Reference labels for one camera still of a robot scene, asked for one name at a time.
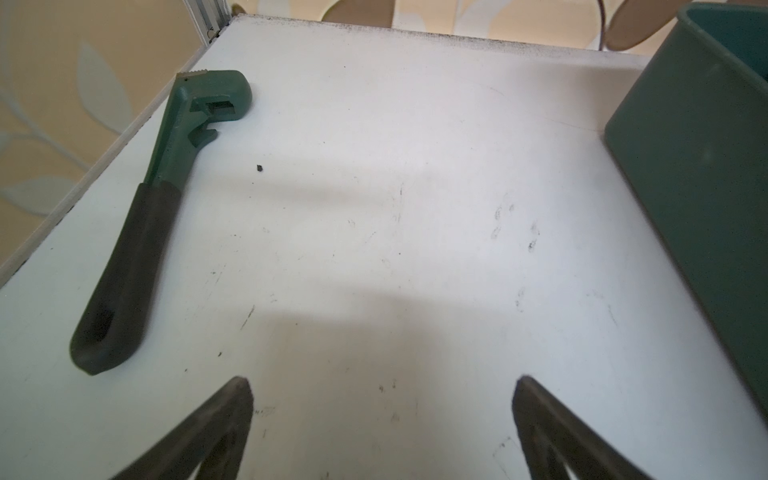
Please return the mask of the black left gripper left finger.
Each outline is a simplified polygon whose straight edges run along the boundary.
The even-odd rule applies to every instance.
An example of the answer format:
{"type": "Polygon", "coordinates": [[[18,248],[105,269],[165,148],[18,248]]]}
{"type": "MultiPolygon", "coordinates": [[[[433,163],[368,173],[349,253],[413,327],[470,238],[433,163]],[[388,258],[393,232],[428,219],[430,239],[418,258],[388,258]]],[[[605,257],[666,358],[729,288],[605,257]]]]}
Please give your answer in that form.
{"type": "Polygon", "coordinates": [[[117,479],[235,479],[254,413],[248,380],[235,376],[117,479]]]}

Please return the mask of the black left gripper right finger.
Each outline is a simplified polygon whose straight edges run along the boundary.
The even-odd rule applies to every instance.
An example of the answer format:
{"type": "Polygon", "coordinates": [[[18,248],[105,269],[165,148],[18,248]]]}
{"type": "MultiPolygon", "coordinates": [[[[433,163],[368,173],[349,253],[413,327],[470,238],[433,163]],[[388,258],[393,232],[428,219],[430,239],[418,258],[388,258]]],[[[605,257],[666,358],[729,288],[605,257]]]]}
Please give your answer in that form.
{"type": "Polygon", "coordinates": [[[533,377],[517,380],[511,410],[533,479],[646,479],[533,377]]]}

